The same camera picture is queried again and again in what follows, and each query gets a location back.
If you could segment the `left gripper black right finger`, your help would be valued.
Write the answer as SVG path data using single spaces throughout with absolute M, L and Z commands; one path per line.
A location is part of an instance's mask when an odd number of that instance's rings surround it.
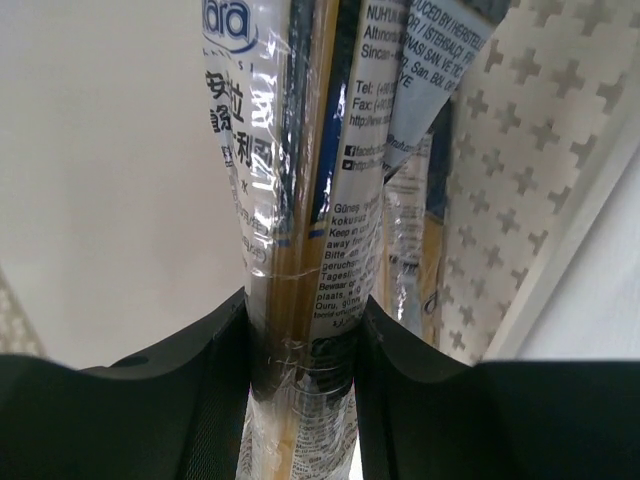
M 358 330 L 355 394 L 368 479 L 635 479 L 634 361 L 468 366 L 375 302 Z

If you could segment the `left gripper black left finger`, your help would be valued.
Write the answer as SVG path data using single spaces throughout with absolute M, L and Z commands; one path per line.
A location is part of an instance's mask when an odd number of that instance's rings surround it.
M 109 367 L 1 358 L 5 479 L 231 479 L 249 393 L 245 298 Z

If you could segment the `spaghetti bag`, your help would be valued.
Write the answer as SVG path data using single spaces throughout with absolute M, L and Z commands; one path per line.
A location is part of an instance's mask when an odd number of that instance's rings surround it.
M 241 228 L 251 387 L 240 479 L 345 479 L 385 181 L 506 1 L 205 1 L 209 115 Z
M 426 344 L 439 343 L 439 281 L 453 102 L 447 101 L 419 149 L 384 187 L 383 256 L 377 300 Z

